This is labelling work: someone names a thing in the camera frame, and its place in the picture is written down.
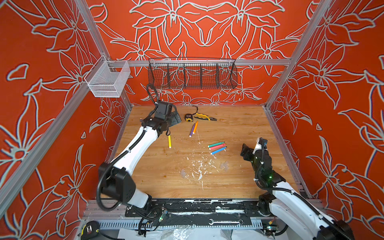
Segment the yellow marker pen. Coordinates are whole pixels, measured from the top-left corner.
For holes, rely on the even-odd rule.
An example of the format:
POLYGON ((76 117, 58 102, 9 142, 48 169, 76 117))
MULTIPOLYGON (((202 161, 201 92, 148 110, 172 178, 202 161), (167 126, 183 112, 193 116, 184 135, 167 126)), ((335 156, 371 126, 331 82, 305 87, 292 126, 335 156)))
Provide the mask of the yellow marker pen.
POLYGON ((169 146, 169 149, 172 148, 172 137, 171 137, 171 135, 168 136, 168 146, 169 146))

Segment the orange marker pen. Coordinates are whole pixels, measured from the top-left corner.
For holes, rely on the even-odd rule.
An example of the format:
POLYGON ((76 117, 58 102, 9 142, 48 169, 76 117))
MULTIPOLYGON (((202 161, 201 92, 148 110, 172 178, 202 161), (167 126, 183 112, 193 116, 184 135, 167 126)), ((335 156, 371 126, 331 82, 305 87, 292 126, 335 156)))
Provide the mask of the orange marker pen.
POLYGON ((193 135, 194 135, 194 134, 196 133, 196 131, 197 131, 198 124, 199 124, 198 121, 196 121, 195 124, 194 124, 193 132, 192 132, 193 135))

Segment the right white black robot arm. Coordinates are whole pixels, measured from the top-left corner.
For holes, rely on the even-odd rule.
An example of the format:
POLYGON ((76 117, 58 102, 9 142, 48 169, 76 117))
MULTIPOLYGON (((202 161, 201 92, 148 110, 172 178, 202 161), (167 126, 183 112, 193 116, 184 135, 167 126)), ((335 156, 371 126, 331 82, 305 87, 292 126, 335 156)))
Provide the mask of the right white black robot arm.
POLYGON ((267 149, 268 141, 258 138, 254 148, 242 145, 240 155, 250 162, 255 173, 254 182, 265 190, 259 196, 258 212, 278 217, 302 240, 353 240, 351 227, 343 220, 336 221, 301 196, 272 167, 267 149))

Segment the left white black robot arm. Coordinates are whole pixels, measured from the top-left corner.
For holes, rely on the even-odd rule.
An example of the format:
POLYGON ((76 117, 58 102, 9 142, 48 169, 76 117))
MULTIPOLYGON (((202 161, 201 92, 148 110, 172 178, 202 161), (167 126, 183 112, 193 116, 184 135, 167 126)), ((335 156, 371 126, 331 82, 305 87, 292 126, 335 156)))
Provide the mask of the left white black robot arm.
POLYGON ((132 206, 144 213, 152 208, 152 197, 140 191, 133 172, 148 148, 162 135, 171 136, 171 127, 181 123, 177 107, 161 101, 153 84, 146 86, 154 109, 141 119, 141 127, 133 140, 110 163, 99 167, 96 201, 99 208, 111 212, 119 205, 132 206))

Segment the purple marker pen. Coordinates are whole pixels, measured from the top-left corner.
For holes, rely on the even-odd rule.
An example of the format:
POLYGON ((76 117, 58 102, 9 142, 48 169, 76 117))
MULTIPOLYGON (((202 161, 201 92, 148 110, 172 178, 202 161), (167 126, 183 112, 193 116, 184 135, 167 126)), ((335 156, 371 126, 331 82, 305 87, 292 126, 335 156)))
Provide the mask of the purple marker pen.
POLYGON ((196 126, 196 124, 193 124, 193 126, 191 128, 191 131, 190 131, 190 134, 189 134, 190 138, 195 134, 195 126, 196 126))

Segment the blue marker pen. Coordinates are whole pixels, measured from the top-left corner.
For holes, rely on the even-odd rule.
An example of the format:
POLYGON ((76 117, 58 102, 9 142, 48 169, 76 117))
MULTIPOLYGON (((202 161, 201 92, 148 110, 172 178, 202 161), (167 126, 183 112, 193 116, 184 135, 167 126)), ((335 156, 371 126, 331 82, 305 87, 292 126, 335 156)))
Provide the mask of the blue marker pen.
POLYGON ((227 148, 227 147, 223 147, 223 148, 217 149, 217 150, 211 152, 211 155, 215 155, 215 154, 217 154, 217 153, 220 153, 220 152, 222 152, 222 151, 225 151, 226 148, 227 148))

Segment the pink marker pen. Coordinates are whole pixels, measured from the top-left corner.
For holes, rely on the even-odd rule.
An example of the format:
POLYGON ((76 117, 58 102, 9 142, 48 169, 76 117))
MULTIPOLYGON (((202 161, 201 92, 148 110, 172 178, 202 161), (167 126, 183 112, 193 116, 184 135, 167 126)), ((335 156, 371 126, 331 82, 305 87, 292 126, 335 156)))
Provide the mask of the pink marker pen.
POLYGON ((210 151, 215 151, 215 150, 221 149, 221 148, 223 148, 225 146, 226 146, 226 144, 221 144, 221 145, 213 146, 213 147, 210 148, 210 151))

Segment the green marker pen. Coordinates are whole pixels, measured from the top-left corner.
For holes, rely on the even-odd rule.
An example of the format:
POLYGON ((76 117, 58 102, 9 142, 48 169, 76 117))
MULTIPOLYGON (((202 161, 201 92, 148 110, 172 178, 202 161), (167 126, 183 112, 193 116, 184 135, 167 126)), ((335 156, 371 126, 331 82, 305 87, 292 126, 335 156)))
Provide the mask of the green marker pen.
POLYGON ((225 143, 225 142, 214 143, 214 144, 208 145, 208 148, 212 148, 212 147, 215 147, 215 146, 219 146, 219 145, 222 145, 222 144, 224 144, 224 143, 225 143))

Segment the yellow black tape measure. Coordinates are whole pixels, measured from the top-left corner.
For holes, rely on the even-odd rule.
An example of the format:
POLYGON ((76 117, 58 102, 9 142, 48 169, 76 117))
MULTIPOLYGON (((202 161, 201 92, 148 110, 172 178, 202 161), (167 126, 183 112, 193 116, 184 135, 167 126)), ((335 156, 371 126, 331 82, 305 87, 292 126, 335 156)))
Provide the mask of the yellow black tape measure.
POLYGON ((193 122, 194 121, 194 117, 192 114, 185 114, 185 121, 186 122, 193 122))

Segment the silver wrench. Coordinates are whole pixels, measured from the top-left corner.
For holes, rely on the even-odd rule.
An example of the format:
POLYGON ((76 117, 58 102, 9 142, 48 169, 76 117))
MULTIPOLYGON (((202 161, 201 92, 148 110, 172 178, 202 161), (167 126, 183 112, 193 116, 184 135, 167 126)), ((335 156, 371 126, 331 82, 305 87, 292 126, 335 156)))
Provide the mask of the silver wrench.
POLYGON ((238 221, 215 221, 213 219, 209 219, 208 224, 209 225, 242 225, 244 223, 243 220, 238 220, 238 221))

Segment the black tape measure foreground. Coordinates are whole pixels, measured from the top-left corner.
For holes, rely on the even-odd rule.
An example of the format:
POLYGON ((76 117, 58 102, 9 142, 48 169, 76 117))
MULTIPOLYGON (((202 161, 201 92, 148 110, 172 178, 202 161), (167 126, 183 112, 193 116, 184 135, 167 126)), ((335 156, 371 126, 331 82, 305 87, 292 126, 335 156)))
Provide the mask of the black tape measure foreground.
POLYGON ((100 231, 100 223, 97 221, 90 221, 86 223, 81 232, 81 240, 90 240, 98 236, 100 231))

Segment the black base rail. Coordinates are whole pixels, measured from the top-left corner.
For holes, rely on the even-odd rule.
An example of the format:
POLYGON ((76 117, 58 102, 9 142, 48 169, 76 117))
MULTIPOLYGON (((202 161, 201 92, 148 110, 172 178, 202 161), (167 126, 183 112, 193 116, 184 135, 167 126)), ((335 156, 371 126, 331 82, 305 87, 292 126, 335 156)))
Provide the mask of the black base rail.
POLYGON ((193 227, 250 227, 261 228, 262 224, 275 217, 263 216, 258 209, 257 199, 152 199, 152 207, 165 211, 161 226, 193 227), (209 225, 215 221, 243 220, 242 225, 209 225))

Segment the clear plastic wall bin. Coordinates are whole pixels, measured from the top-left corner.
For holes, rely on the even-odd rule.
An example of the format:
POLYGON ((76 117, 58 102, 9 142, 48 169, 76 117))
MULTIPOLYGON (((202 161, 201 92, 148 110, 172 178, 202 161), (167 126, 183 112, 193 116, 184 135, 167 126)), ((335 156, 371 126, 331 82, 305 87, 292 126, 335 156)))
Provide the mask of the clear plastic wall bin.
POLYGON ((88 88, 96 98, 119 98, 131 75, 131 69, 124 62, 119 72, 114 72, 109 61, 101 60, 85 76, 88 88))

